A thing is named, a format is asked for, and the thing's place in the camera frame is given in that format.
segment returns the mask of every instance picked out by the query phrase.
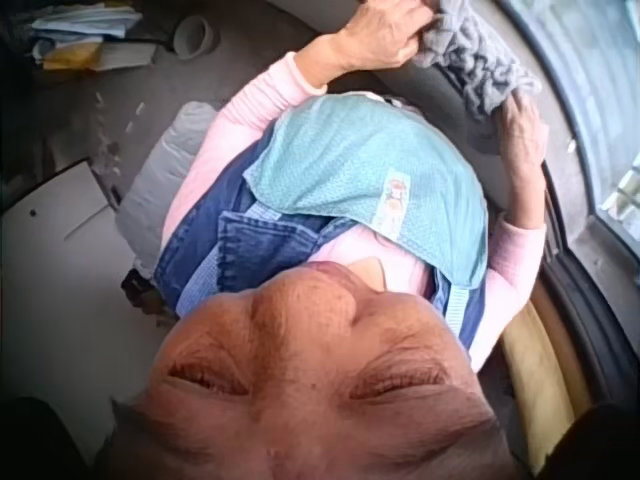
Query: light blue cloth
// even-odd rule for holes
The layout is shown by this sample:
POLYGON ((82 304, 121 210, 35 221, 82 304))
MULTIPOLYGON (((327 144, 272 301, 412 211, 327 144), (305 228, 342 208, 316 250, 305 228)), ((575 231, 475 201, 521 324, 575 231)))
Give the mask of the light blue cloth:
POLYGON ((363 95, 326 95, 287 111, 245 179, 286 214, 347 217, 477 288, 487 209, 471 166, 424 119, 363 95))

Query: woman's left hand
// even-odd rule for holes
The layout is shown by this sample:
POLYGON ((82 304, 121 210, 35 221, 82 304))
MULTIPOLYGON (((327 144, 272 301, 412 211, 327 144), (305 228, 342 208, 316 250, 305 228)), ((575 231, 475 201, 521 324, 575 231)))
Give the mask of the woman's left hand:
POLYGON ((433 19, 423 0, 367 0, 335 36, 348 70, 403 65, 416 53, 419 32, 433 19))

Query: white panel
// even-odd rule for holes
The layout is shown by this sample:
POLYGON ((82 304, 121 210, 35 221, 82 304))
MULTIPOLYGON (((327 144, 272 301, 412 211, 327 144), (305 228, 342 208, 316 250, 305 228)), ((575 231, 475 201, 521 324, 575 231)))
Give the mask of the white panel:
POLYGON ((109 398, 138 393, 164 332, 120 290, 133 253, 86 164, 2 227, 3 391, 48 402, 90 458, 112 427, 109 398))

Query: fabric label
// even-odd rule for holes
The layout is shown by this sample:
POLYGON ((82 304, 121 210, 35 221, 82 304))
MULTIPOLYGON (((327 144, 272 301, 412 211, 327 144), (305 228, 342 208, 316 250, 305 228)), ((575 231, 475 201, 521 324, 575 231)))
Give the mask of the fabric label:
POLYGON ((384 180, 384 186, 376 214, 371 222, 372 229, 389 240, 396 241, 402 229, 404 217, 409 207, 411 177, 390 168, 384 180))

